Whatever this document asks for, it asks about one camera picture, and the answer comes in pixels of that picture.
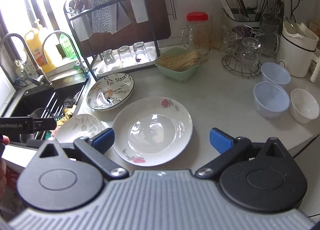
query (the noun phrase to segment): yellow cloth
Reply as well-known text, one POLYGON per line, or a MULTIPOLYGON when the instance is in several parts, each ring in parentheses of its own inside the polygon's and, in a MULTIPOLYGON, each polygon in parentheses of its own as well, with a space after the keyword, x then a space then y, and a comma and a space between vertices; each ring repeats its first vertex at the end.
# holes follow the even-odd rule
POLYGON ((64 109, 64 110, 63 110, 63 112, 64 112, 64 117, 62 117, 60 120, 57 121, 57 126, 60 126, 60 125, 64 124, 67 120, 69 120, 69 119, 72 117, 73 113, 75 112, 76 107, 77 107, 77 106, 74 104, 74 105, 72 106, 72 108, 66 108, 66 109, 64 109))

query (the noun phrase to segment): noodles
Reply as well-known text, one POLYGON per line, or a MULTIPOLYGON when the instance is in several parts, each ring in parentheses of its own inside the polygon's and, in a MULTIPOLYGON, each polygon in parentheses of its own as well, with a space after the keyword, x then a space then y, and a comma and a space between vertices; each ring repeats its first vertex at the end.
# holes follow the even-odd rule
POLYGON ((164 68, 174 70, 174 71, 186 71, 189 68, 198 65, 200 56, 194 50, 190 53, 186 53, 177 57, 167 57, 162 54, 158 60, 157 64, 164 68))

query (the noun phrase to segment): white bowl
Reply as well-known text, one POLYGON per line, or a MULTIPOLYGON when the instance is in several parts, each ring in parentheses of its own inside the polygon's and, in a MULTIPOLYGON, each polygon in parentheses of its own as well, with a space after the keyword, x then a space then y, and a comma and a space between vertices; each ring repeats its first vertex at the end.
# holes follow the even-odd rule
POLYGON ((301 88, 291 92, 290 112, 300 123, 308 123, 319 116, 319 105, 312 94, 301 88))
POLYGON ((156 166, 179 155, 192 135, 192 119, 178 101, 149 96, 126 106, 116 116, 116 153, 139 166, 156 166))
POLYGON ((97 111, 114 109, 123 104, 132 93, 133 77, 116 73, 97 81, 89 90, 87 105, 97 111))
POLYGON ((276 63, 264 63, 261 66, 262 80, 270 81, 285 87, 291 81, 289 72, 276 63))
POLYGON ((101 131, 100 121, 95 116, 79 114, 62 124, 54 138, 60 143, 72 143, 81 136, 91 138, 101 131))
POLYGON ((254 103, 257 112, 265 118, 275 118, 290 105, 287 92, 276 83, 263 81, 253 89, 254 103))

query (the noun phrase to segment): hand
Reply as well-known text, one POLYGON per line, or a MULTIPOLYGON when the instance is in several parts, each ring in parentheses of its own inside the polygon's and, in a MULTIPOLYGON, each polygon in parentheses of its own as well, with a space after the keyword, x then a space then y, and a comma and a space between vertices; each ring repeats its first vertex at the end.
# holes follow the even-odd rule
MULTIPOLYGON (((0 137, 0 144, 8 145, 9 144, 9 138, 5 135, 2 136, 2 139, 0 137)), ((5 195, 5 186, 7 185, 7 179, 5 178, 7 166, 5 164, 4 159, 0 159, 0 202, 3 200, 5 195)))

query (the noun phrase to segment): dish soap bottle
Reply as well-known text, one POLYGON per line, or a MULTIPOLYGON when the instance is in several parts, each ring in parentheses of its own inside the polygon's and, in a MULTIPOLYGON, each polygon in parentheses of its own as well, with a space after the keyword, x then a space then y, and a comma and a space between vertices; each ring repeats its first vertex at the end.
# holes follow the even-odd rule
MULTIPOLYGON (((70 37, 73 40, 73 44, 75 44, 75 47, 76 47, 76 50, 77 50, 79 56, 81 56, 80 55, 80 50, 79 50, 77 44, 75 43, 75 41, 73 39, 73 36, 70 35, 70 37)), ((59 42, 61 44, 61 47, 62 47, 64 53, 68 57, 68 59, 69 60, 76 60, 77 59, 77 55, 76 55, 75 51, 73 50, 73 47, 71 45, 71 42, 70 42, 69 38, 64 34, 61 34, 60 38, 59 38, 59 42)))
POLYGON ((38 19, 36 20, 36 27, 32 28, 32 30, 24 36, 33 56, 45 73, 54 70, 62 60, 53 37, 46 41, 44 45, 44 54, 41 51, 42 44, 49 34, 48 29, 39 24, 38 19))

